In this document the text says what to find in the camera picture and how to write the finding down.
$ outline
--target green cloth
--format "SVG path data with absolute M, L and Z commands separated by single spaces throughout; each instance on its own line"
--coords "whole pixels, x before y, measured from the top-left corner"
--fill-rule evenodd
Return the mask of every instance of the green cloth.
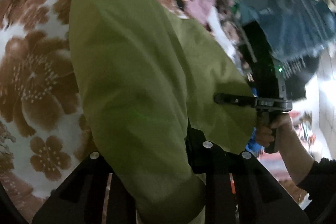
M 188 165 L 188 117 L 239 153 L 256 113 L 219 106 L 217 92 L 252 96 L 231 60 L 193 19 L 156 0 L 72 0 L 70 50 L 84 114 L 100 153 L 147 223 L 187 223 L 204 206 Z

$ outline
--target fingers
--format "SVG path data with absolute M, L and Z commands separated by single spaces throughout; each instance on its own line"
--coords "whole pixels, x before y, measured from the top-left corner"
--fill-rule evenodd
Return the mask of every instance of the fingers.
M 280 114 L 270 125 L 270 128 L 278 128 L 284 125 L 291 126 L 292 120 L 288 113 Z
M 269 147 L 271 142 L 274 142 L 274 137 L 272 136 L 272 130 L 269 127 L 261 126 L 257 129 L 255 141 L 257 144 L 263 147 Z

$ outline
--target floral fabric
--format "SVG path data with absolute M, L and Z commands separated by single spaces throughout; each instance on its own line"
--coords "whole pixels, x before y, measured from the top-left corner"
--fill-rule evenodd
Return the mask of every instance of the floral fabric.
M 177 0 L 158 1 L 188 18 Z M 96 150 L 70 60 L 70 4 L 0 0 L 0 181 L 29 222 Z

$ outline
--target wrist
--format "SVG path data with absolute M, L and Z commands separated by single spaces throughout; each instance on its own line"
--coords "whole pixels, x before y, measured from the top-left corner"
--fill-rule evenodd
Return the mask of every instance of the wrist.
M 281 130 L 279 130 L 277 133 L 277 140 L 278 140 L 278 150 L 281 154 L 291 153 L 292 144 L 299 141 L 293 126 L 291 128 L 290 127 L 282 128 Z

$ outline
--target handle grip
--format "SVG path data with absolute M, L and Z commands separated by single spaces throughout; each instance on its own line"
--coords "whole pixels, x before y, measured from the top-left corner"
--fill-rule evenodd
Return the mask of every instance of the handle grip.
M 267 124 L 270 124 L 271 122 L 273 122 L 277 116 L 280 114 L 280 111 L 271 111 L 271 112 L 264 112 L 264 121 L 267 122 Z M 277 137 L 277 130 L 273 129 L 272 130 L 272 136 L 274 137 L 274 142 L 271 142 L 271 144 L 269 145 L 269 147 L 265 147 L 265 152 L 267 154 L 273 154 L 273 153 L 277 153 L 278 150 L 276 150 L 275 147 L 275 142 L 276 142 L 276 137 Z

